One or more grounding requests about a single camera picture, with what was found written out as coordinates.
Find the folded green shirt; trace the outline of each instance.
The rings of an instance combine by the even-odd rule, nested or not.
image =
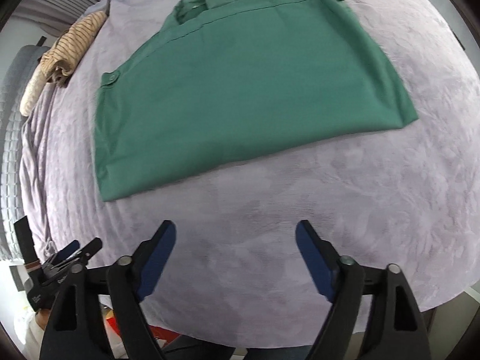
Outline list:
[[[108,201],[417,118],[344,0],[182,0],[102,76],[95,171]]]

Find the dark pants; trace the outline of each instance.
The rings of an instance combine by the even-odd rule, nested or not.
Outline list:
[[[310,346],[249,349],[245,360],[304,360]],[[168,360],[230,360],[235,348],[181,335],[164,347]]]

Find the striped cloth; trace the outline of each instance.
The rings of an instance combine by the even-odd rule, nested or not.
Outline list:
[[[30,116],[46,83],[66,86],[68,78],[93,43],[109,13],[110,0],[104,11],[93,12],[72,25],[42,55],[20,102],[20,113],[23,116]]]

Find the gray blanket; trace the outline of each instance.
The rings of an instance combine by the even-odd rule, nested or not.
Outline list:
[[[480,82],[427,0],[346,0],[404,80],[418,121],[103,203],[92,157],[100,76],[149,39],[178,1],[112,0],[68,87],[48,86],[28,119],[22,197],[42,258],[98,236],[104,249],[92,266],[110,264],[171,219],[178,241],[143,303],[148,321],[243,347],[311,344],[325,320],[329,304],[295,245],[301,219],[361,264],[399,264],[422,310],[480,278]],[[366,315],[365,304],[357,330]]]

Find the metal screw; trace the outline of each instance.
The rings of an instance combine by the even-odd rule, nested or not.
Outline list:
[[[73,273],[73,274],[77,274],[77,273],[80,273],[83,269],[83,266],[82,264],[75,264],[74,266],[72,266],[70,268],[70,271]]]
[[[399,274],[400,272],[402,272],[402,270],[397,264],[389,264],[388,270],[393,274]]]
[[[130,263],[131,263],[131,257],[130,256],[122,256],[117,261],[117,264],[120,265],[120,266],[127,266]]]
[[[350,256],[340,257],[340,262],[342,264],[345,264],[346,266],[352,266],[353,264],[356,263],[356,261],[354,259],[352,259]]]

